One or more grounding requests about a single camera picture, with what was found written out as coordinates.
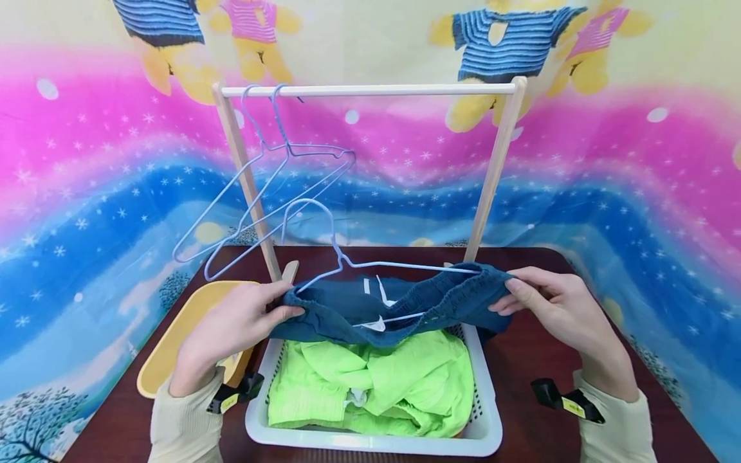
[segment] blue shorts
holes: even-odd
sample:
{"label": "blue shorts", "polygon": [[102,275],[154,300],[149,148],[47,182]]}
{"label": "blue shorts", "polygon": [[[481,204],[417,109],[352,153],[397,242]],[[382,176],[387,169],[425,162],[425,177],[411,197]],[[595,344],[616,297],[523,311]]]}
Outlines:
{"label": "blue shorts", "polygon": [[[413,334],[459,323],[478,327],[483,342],[506,330],[511,317],[490,312],[488,306],[509,294],[504,282],[512,277],[487,264],[467,262],[454,267],[480,273],[440,272],[422,282],[382,279],[386,296],[396,301],[390,307],[382,302],[375,277],[366,277],[372,288],[370,294],[364,291],[363,279],[352,282],[319,280],[301,293],[297,292],[302,286],[298,284],[283,296],[281,303],[303,307],[305,313],[278,325],[270,337],[393,347]],[[392,319],[412,313],[424,315],[388,322],[383,332],[353,326],[376,322],[380,316]]]}

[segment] laundry basket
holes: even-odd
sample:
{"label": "laundry basket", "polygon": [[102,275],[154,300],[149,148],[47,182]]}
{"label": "laundry basket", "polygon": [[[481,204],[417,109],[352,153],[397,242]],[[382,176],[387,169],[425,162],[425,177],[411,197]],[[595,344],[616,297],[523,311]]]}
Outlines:
{"label": "laundry basket", "polygon": [[428,437],[369,436],[350,431],[317,426],[301,429],[268,427],[268,391],[283,358],[283,341],[271,339],[265,351],[260,374],[265,377],[259,395],[250,402],[245,416],[247,434],[260,444],[308,447],[356,452],[404,453],[443,456],[489,456],[502,443],[502,420],[496,408],[484,351],[476,328],[459,324],[448,331],[466,344],[473,367],[473,411],[461,437],[432,439]]}

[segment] blue wave pattern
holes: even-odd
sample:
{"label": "blue wave pattern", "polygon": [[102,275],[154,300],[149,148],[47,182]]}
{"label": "blue wave pattern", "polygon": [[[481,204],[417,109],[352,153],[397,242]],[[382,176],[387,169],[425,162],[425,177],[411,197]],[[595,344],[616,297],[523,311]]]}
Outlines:
{"label": "blue wave pattern", "polygon": [[[280,208],[333,168],[327,169],[283,174],[266,192],[266,211]],[[670,366],[686,391],[686,401],[695,405],[684,411],[701,435],[718,455],[741,456],[733,442],[714,438],[741,438],[732,425],[741,412],[741,324],[734,283],[703,261],[700,251],[677,242],[664,224],[646,216],[642,212],[645,198],[631,201],[617,186],[605,188],[609,182],[594,176],[578,185],[557,187],[512,173],[505,172],[497,190],[484,242],[494,246],[546,244],[571,251],[592,275],[598,297],[609,297],[623,308],[622,329],[645,341],[660,358],[673,359]],[[228,175],[207,164],[150,165],[125,187],[100,190],[73,216],[19,237],[11,245],[23,252],[0,263],[0,282],[5,288],[0,307],[5,315],[13,314],[0,316],[0,362],[43,336],[44,329],[75,297],[73,288],[91,283],[175,209],[191,204],[189,216],[195,219],[227,184]],[[258,175],[258,181],[266,178],[266,174]],[[336,211],[338,231],[351,241],[407,245],[426,236],[444,245],[468,234],[480,184],[468,185],[409,191],[346,176],[319,199]],[[235,184],[214,211],[218,217],[206,220],[233,227],[245,208],[244,201]],[[328,233],[318,218],[308,208],[291,222],[289,235],[316,242]],[[282,214],[273,219],[270,223],[278,224]],[[353,226],[358,223],[374,226]],[[182,234],[190,223],[173,226]],[[151,319],[141,330],[149,333],[158,320]],[[666,339],[676,342],[677,348],[668,350]],[[695,362],[708,373],[683,367],[686,362]],[[730,385],[728,396],[719,392],[718,382]],[[703,410],[715,410],[716,418],[706,419]]]}

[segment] yellow background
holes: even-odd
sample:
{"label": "yellow background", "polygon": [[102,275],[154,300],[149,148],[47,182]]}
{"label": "yellow background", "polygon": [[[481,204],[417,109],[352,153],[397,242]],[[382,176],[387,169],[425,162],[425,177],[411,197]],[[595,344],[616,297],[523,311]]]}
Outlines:
{"label": "yellow background", "polygon": [[[285,61],[296,80],[309,84],[432,83],[455,81],[459,53],[427,44],[426,32],[446,13],[481,8],[482,0],[275,0],[304,24],[281,36]],[[594,0],[576,2],[593,7]],[[132,51],[111,0],[3,1],[0,44],[62,50]],[[734,82],[738,1],[626,0],[656,24],[644,36],[614,39],[611,84],[689,84],[741,99]],[[223,70],[236,68],[229,36],[215,36],[199,18],[206,43]]]}

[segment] light blue wire hanger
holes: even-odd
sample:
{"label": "light blue wire hanger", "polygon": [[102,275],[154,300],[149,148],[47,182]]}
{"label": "light blue wire hanger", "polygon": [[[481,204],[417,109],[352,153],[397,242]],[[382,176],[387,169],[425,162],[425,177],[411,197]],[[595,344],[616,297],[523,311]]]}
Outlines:
{"label": "light blue wire hanger", "polygon": [[[319,185],[325,183],[330,177],[332,177],[335,174],[337,174],[334,179],[332,179],[331,181],[329,181],[318,193],[316,193],[313,196],[313,198],[316,198],[318,195],[320,195],[324,191],[326,191],[340,177],[342,177],[349,169],[351,169],[353,165],[355,165],[356,157],[355,157],[355,152],[352,151],[352,150],[348,150],[348,149],[345,149],[345,148],[342,148],[342,147],[337,147],[337,146],[333,146],[333,145],[329,145],[329,144],[290,143],[290,141],[288,140],[288,136],[286,135],[285,129],[283,128],[283,123],[282,123],[282,120],[281,120],[281,117],[280,117],[280,112],[278,110],[278,105],[276,103],[276,96],[277,96],[278,92],[280,91],[280,89],[283,88],[284,86],[285,86],[284,84],[277,85],[276,88],[275,88],[275,90],[273,91],[273,95],[270,97],[270,101],[271,101],[271,103],[273,105],[273,112],[274,112],[274,115],[275,115],[276,125],[277,125],[278,130],[279,130],[279,132],[281,134],[281,137],[283,138],[284,143],[281,144],[281,145],[277,145],[275,147],[269,147],[268,146],[268,143],[265,141],[265,137],[262,135],[262,131],[260,130],[259,125],[253,119],[253,117],[251,116],[251,114],[249,113],[249,111],[247,111],[247,108],[245,107],[245,101],[244,101],[245,100],[245,96],[250,91],[250,89],[251,88],[254,88],[254,87],[258,87],[258,85],[254,85],[253,84],[253,85],[247,86],[245,88],[245,91],[242,93],[242,97],[240,98],[239,101],[240,101],[240,105],[242,107],[242,112],[245,115],[245,118],[250,122],[250,124],[252,125],[252,127],[255,129],[256,135],[257,135],[257,137],[259,139],[259,146],[260,146],[259,155],[256,156],[255,158],[251,159],[250,161],[248,161],[239,170],[239,172],[237,172],[237,174],[226,184],[226,186],[224,187],[224,189],[222,189],[222,191],[216,196],[216,198],[208,205],[208,207],[206,208],[206,210],[204,210],[204,212],[200,215],[200,217],[198,217],[198,219],[193,223],[193,225],[186,232],[186,234],[183,235],[183,237],[178,241],[178,243],[176,244],[176,246],[173,248],[173,259],[175,259],[177,262],[181,262],[181,263],[193,261],[194,259],[197,259],[198,257],[203,256],[206,253],[209,253],[211,250],[214,250],[214,252],[210,255],[209,259],[207,260],[206,267],[204,269],[204,277],[209,282],[210,281],[213,281],[214,279],[216,279],[219,276],[221,276],[225,271],[229,270],[229,268],[231,268],[233,265],[235,265],[235,263],[237,263],[239,260],[241,260],[242,258],[244,258],[255,247],[257,247],[258,245],[260,245],[265,239],[267,239],[269,236],[271,236],[272,234],[274,234],[277,231],[277,228],[274,229],[274,230],[272,230],[269,234],[267,234],[265,237],[263,237],[257,243],[255,243],[254,246],[250,247],[243,254],[241,254],[236,259],[234,259],[229,265],[227,265],[226,267],[222,268],[215,275],[210,276],[208,274],[209,271],[210,271],[210,266],[212,265],[213,260],[216,257],[216,254],[226,245],[227,242],[229,242],[231,239],[236,238],[240,233],[243,233],[245,230],[249,229],[250,227],[254,227],[258,223],[260,223],[260,222],[262,222],[264,220],[267,220],[268,218],[270,218],[274,214],[277,214],[278,212],[280,212],[281,210],[283,210],[284,208],[286,208],[286,206],[288,206],[290,204],[290,201],[289,201],[286,204],[283,204],[281,207],[278,207],[277,209],[275,209],[272,213],[269,213],[266,216],[263,216],[262,218],[260,218],[260,220],[255,221],[255,222],[252,222],[252,223],[247,224],[245,226],[245,222],[247,221],[247,217],[249,216],[249,214],[250,214],[251,210],[253,209],[254,205],[265,194],[265,191],[267,190],[267,188],[270,186],[270,184],[273,182],[273,180],[278,176],[279,172],[288,163],[288,160],[290,159],[290,157],[322,156],[322,155],[326,156],[326,155],[329,155],[329,156],[334,157],[335,159],[340,159],[343,156],[347,156],[349,158],[343,165],[341,165],[340,167],[338,167],[337,169],[335,169],[334,171],[332,171],[331,173],[329,173],[328,175],[326,175],[324,178],[322,178],[321,180],[319,180],[317,183],[315,183],[311,187],[309,187],[306,190],[304,190],[303,192],[301,192],[298,196],[296,196],[294,198],[294,200],[295,199],[300,199],[301,197],[303,197],[304,194],[309,193],[310,191],[314,190]],[[305,153],[297,153],[296,151],[294,151],[294,148],[295,147],[315,148],[315,149],[320,149],[320,150],[317,150],[317,151],[308,151],[308,152],[305,152]],[[247,169],[249,166],[252,165],[252,163],[254,163],[255,161],[261,159],[265,155],[265,150],[266,149],[267,149],[267,151],[276,151],[276,150],[280,150],[280,149],[285,149],[286,150],[286,157],[282,161],[282,163],[278,166],[278,168],[275,170],[275,172],[273,172],[273,175],[271,175],[270,178],[266,181],[265,186],[258,192],[257,196],[252,201],[252,204],[249,204],[247,206],[247,210],[242,214],[242,217],[239,220],[239,224],[237,225],[235,232],[232,233],[231,235],[226,236],[225,238],[219,240],[218,242],[212,244],[211,246],[206,247],[205,249],[201,250],[200,252],[196,253],[193,256],[182,256],[182,253],[180,252],[180,247],[185,243],[185,241],[187,240],[187,238],[193,234],[193,231],[198,227],[198,225],[201,224],[201,222],[203,221],[203,219],[205,218],[205,216],[216,206],[216,203],[223,197],[223,195],[226,194],[227,191],[229,191],[229,188],[234,184],[235,181],[237,181],[239,179],[239,177],[243,174],[243,172],[245,171],[245,169]],[[338,153],[334,153],[334,152],[329,151],[329,150],[337,150],[337,151],[339,151],[339,154]],[[294,215],[296,215],[300,211],[301,211],[301,209],[297,210],[294,213]]]}
{"label": "light blue wire hanger", "polygon": [[337,264],[339,265],[335,270],[331,270],[329,272],[323,273],[319,276],[314,277],[313,280],[308,282],[307,284],[304,284],[297,293],[301,293],[306,288],[310,287],[312,284],[316,283],[320,279],[323,279],[326,276],[334,275],[335,273],[340,273],[345,268],[342,264],[343,261],[345,261],[350,267],[352,268],[363,268],[363,267],[375,267],[375,266],[383,266],[383,267],[401,267],[401,268],[415,268],[420,270],[436,270],[440,272],[455,272],[455,273],[479,273],[477,270],[468,270],[465,268],[452,268],[452,267],[434,267],[433,265],[417,265],[417,264],[400,264],[399,262],[364,262],[362,264],[356,264],[350,260],[349,257],[347,257],[342,250],[339,249],[339,246],[337,245],[337,240],[334,235],[334,216],[332,216],[332,212],[327,209],[327,206],[324,206],[321,202],[312,199],[312,198],[299,198],[294,199],[290,203],[288,203],[288,207],[285,208],[285,212],[283,214],[283,224],[282,224],[282,232],[281,232],[281,243],[285,240],[285,226],[288,222],[288,213],[290,212],[290,209],[300,203],[308,203],[308,204],[314,204],[316,206],[319,206],[325,214],[327,214],[327,217],[329,217],[330,220],[330,243],[332,244],[332,247],[334,248],[334,252],[337,254]]}
{"label": "light blue wire hanger", "polygon": [[[309,204],[314,204],[316,206],[319,206],[325,214],[327,214],[327,217],[330,221],[330,243],[332,244],[332,247],[334,248],[334,252],[337,254],[337,265],[338,267],[335,270],[330,270],[329,272],[323,273],[321,275],[315,276],[314,279],[309,281],[308,283],[304,284],[302,287],[300,287],[296,292],[301,293],[306,288],[310,287],[312,284],[316,283],[320,279],[323,279],[326,276],[334,275],[335,273],[340,273],[344,270],[343,261],[345,261],[350,267],[352,268],[363,268],[363,267],[375,267],[375,266],[383,266],[383,267],[402,267],[402,268],[414,268],[414,269],[420,269],[420,270],[438,270],[440,272],[456,272],[456,273],[479,273],[476,270],[468,270],[465,268],[452,268],[452,267],[434,267],[432,265],[417,265],[417,264],[400,264],[399,262],[364,262],[362,264],[356,264],[350,260],[349,257],[347,257],[341,249],[339,249],[339,246],[337,245],[337,240],[335,237],[334,232],[334,216],[332,215],[332,212],[327,209],[326,206],[324,206],[321,202],[311,199],[311,198],[300,198],[300,199],[294,199],[290,203],[288,203],[288,207],[285,208],[285,212],[283,214],[283,224],[282,224],[282,231],[281,231],[281,244],[285,241],[285,228],[286,224],[289,220],[288,213],[290,212],[290,209],[299,203],[306,203],[304,206],[302,206],[302,209]],[[420,316],[423,316],[425,312],[420,313],[412,313],[410,315],[404,315],[400,317],[396,317],[393,319],[383,319],[383,317],[379,317],[379,319],[375,322],[368,322],[368,323],[361,323],[361,324],[355,324],[354,327],[366,327],[374,331],[385,331],[386,326],[385,324],[388,322],[397,322],[400,320],[407,320],[407,319],[414,319]]]}

